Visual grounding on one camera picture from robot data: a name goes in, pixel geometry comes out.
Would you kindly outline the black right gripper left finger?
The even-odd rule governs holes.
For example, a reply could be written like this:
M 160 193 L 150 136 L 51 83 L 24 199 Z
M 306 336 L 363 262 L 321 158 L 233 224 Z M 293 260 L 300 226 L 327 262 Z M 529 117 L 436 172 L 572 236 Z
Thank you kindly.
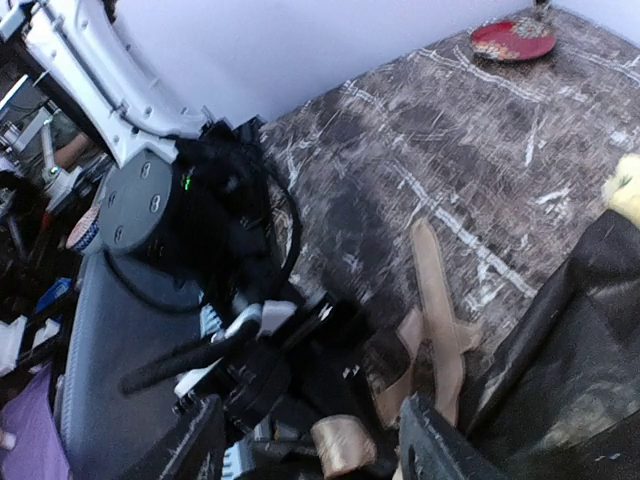
M 125 473 L 125 479 L 221 479 L 225 418 L 217 396 L 199 400 Z

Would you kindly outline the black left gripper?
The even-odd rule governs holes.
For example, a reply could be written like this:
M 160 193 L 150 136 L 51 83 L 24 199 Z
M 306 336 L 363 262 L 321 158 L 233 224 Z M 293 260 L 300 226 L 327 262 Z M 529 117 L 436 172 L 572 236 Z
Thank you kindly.
M 171 315 L 178 308 L 155 300 L 126 277 L 119 260 L 197 283 L 203 304 L 213 308 L 222 328 L 248 305 L 293 302 L 298 312 L 273 335 L 291 369 L 291 383 L 264 418 L 306 432 L 326 417 L 353 414 L 378 433 L 359 359 L 366 317 L 348 297 L 327 289 L 305 296 L 292 284 L 302 247 L 300 212 L 285 193 L 290 240 L 280 245 L 270 192 L 284 190 L 285 183 L 264 156 L 260 128 L 258 119 L 238 128 L 217 122 L 198 139 L 179 140 L 173 162 L 144 151 L 116 170 L 99 214 L 106 263 L 134 297 Z M 253 423 L 226 411 L 225 416 L 236 433 L 264 419 Z

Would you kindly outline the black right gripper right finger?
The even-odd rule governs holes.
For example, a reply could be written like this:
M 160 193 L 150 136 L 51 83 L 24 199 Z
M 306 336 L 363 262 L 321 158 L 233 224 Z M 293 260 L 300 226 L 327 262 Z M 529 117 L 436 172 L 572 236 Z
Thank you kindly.
M 494 480 L 505 475 L 422 396 L 401 406 L 399 466 L 403 479 Z

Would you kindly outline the beige ribbon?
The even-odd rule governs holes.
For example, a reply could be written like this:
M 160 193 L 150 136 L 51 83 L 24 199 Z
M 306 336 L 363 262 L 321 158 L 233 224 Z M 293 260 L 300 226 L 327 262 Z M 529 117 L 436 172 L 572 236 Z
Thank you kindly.
M 395 426 L 403 401 L 412 393 L 418 351 L 428 340 L 432 346 L 435 409 L 455 427 L 466 375 L 464 353 L 477 348 L 481 332 L 476 326 L 456 320 L 441 247 L 426 219 L 413 223 L 411 242 L 421 306 L 410 310 L 394 332 L 408 355 L 409 366 L 371 399 L 381 424 L 387 428 Z M 353 414 L 326 417 L 313 425 L 311 435 L 326 479 L 355 472 L 381 457 L 381 449 L 374 445 L 372 429 Z

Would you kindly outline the black wrapping paper sheet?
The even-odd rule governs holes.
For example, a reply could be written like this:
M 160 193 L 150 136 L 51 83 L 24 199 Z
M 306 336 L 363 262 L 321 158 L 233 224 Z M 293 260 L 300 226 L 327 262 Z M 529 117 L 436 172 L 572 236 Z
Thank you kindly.
M 639 230 L 604 212 L 463 390 L 460 429 L 513 479 L 639 475 Z

